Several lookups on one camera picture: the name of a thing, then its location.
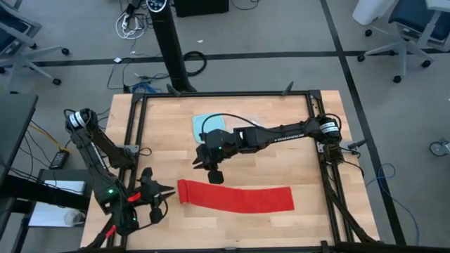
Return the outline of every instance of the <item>black box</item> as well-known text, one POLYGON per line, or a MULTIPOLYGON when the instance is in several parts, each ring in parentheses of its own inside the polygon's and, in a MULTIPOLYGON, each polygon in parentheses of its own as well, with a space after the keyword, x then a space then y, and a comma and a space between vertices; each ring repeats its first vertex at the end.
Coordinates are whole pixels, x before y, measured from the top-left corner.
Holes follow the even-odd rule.
POLYGON ((174 0, 176 16, 225 13, 229 11, 229 0, 174 0))

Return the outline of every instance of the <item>chair base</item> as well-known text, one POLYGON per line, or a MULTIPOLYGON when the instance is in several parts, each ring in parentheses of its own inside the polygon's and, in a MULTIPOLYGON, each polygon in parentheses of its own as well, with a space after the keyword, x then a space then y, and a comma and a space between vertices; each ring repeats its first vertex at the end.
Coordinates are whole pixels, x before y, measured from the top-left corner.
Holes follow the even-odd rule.
POLYGON ((9 91, 11 85, 14 83, 14 79, 18 74, 18 71, 23 67, 29 67, 30 69, 38 72, 39 74, 44 75, 45 77, 52 80, 53 84, 60 85, 61 80, 54 78, 49 73, 45 72, 42 68, 36 66, 32 60, 38 57, 45 56, 54 51, 60 50, 62 54, 65 56, 69 55, 70 51, 62 46, 52 46, 50 48, 43 48, 39 50, 33 50, 29 53, 22 53, 22 51, 18 51, 15 56, 12 58, 3 60, 0 62, 0 74, 4 73, 4 67, 12 65, 11 72, 9 74, 8 81, 6 86, 4 87, 6 91, 9 91))
POLYGON ((358 57, 358 61, 363 61, 364 56, 371 56, 377 53, 384 53, 384 52, 395 52, 399 55, 399 75, 395 76, 393 79, 393 82, 399 83, 403 77, 406 76, 406 61, 408 57, 408 53, 412 53, 413 55, 419 56, 421 58, 424 58, 425 61, 422 63, 422 67, 429 67, 433 61, 435 61, 432 57, 430 57, 426 52, 422 51, 421 48, 413 44, 411 41, 407 41, 404 38, 402 38, 398 34, 392 34, 390 32, 386 32, 382 29, 379 29, 377 27, 373 27, 373 30, 376 32, 379 32, 380 34, 389 37, 390 39, 394 40, 393 43, 381 46, 379 48, 375 48, 373 50, 365 52, 362 56, 358 57))

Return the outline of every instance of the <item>light blue cloth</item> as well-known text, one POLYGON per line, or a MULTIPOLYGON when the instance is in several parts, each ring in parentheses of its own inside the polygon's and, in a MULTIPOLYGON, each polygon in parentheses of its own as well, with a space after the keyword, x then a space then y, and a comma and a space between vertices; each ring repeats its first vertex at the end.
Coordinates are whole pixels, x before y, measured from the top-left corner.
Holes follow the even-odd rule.
MULTIPOLYGON (((204 115, 198 115, 198 116, 192 117, 192 129, 193 129, 194 139, 198 143, 203 143, 200 140, 200 133, 202 132, 203 122, 205 121, 205 119, 207 117, 209 117, 210 115, 213 115, 213 114, 216 114, 216 113, 207 113, 204 115)), ((216 116, 216 117, 209 118, 205 123, 205 127, 203 128, 205 133, 210 132, 215 129, 225 130, 225 121, 222 116, 216 116)))

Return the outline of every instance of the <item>electronic device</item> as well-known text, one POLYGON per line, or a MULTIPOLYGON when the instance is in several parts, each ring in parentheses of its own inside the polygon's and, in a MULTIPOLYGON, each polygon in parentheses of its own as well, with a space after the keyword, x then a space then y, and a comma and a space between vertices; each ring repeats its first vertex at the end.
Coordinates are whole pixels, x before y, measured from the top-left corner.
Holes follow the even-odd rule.
POLYGON ((149 11, 159 13, 166 7, 168 0, 146 0, 146 1, 148 4, 149 11))
POLYGON ((69 158, 69 152, 66 150, 59 150, 50 163, 49 169, 62 169, 65 162, 69 158))
POLYGON ((329 162, 341 163, 344 159, 340 151, 340 126, 335 119, 326 115, 309 118, 305 122, 281 125, 266 129, 261 126, 248 126, 233 129, 233 133, 216 129, 204 134, 205 122, 222 114, 210 115, 202 124, 200 138, 204 144, 197 149, 197 158, 193 164, 198 164, 194 169, 208 170, 210 183, 223 183, 224 177, 218 171, 218 164, 238 153, 256 153, 267 148, 272 143, 290 141, 297 138, 311 137, 315 141, 324 144, 323 150, 329 162))
POLYGON ((111 226, 114 226, 119 235, 128 235, 143 228, 139 227, 135 207, 150 205, 151 223, 147 226, 157 224, 165 217, 160 205, 165 203, 167 213, 166 199, 174 194, 173 187, 162 186, 152 180, 153 172, 149 167, 143 170, 139 179, 141 186, 128 189, 116 175, 109 172, 99 152, 102 150, 106 154, 112 168, 135 170, 139 149, 114 145, 98 127, 97 115, 90 109, 71 111, 66 115, 65 128, 92 177, 92 188, 98 205, 103 213, 112 214, 111 226))
POLYGON ((180 18, 229 11, 229 0, 174 0, 174 5, 180 18))

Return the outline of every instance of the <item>floor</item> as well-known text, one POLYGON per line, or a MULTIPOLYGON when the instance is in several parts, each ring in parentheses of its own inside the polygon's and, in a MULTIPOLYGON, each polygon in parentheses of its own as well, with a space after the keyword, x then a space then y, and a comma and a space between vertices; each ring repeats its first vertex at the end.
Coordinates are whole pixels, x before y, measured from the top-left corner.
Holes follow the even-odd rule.
MULTIPOLYGON (((234 1, 242 7, 251 6, 248 0, 234 1)), ((450 55, 433 54, 436 61, 426 70, 420 67, 421 59, 412 56, 409 74, 402 83, 394 84, 391 78, 397 74, 396 58, 372 56, 363 63, 356 60, 357 51, 388 42, 375 33, 370 38, 364 36, 367 27, 352 19, 356 3, 357 0, 262 0, 251 11, 231 6, 228 13, 221 15, 175 18, 183 51, 202 51, 211 58, 207 69, 191 78, 191 83, 199 91, 281 91, 291 81, 299 90, 339 90, 354 140, 372 136, 376 145, 372 152, 378 150, 382 163, 390 162, 397 168, 395 178, 388 179, 390 191, 415 216, 420 229, 419 244, 450 247, 450 202, 445 193, 450 177, 449 158, 435 157, 428 150, 431 142, 448 136, 450 117, 445 115, 450 105, 450 55), (337 34, 333 37, 330 31, 334 29, 337 34)), ((120 92, 106 88, 113 67, 111 59, 137 57, 130 51, 143 54, 139 56, 142 63, 133 63, 124 72, 126 84, 138 82, 134 72, 165 72, 163 63, 151 63, 145 58, 159 53, 153 31, 148 30, 133 49, 130 48, 134 41, 116 35, 114 23, 121 13, 117 0, 78 0, 76 4, 69 0, 24 0, 20 11, 43 24, 36 37, 40 47, 60 44, 72 52, 69 58, 54 53, 40 59, 42 65, 51 66, 45 70, 63 80, 61 86, 52 85, 28 69, 22 70, 13 86, 16 91, 39 95, 34 121, 61 143, 68 140, 63 109, 89 107, 104 111, 113 94, 120 92)), ((388 15, 373 25, 392 29, 387 24, 388 15)), ((200 64, 189 61, 187 68, 194 70, 200 64)), ((113 73, 111 87, 121 86, 121 75, 121 71, 113 73)), ((0 83, 6 78, 0 77, 0 83)), ((159 81, 155 87, 165 91, 166 83, 159 81)), ((51 159, 56 147, 36 132, 31 133, 51 159)), ((33 153, 44 159, 34 145, 33 153)), ((362 149, 360 164, 367 182, 375 178, 366 147, 362 149)), ((14 165, 30 172, 30 158, 22 152, 14 165)), ((35 162, 33 174, 43 167, 35 162)), ((79 155, 73 155, 67 167, 85 166, 79 155)), ((386 168, 385 173, 390 175, 390 169, 386 168)), ((368 194, 381 239, 395 242, 376 184, 368 187, 368 194)), ((406 242, 414 245, 414 222, 397 204, 396 209, 406 242)), ((12 246, 20 219, 20 215, 13 215, 8 224, 0 242, 0 247, 7 249, 5 252, 12 246)), ((32 228, 23 252, 74 250, 81 234, 82 228, 32 228)))

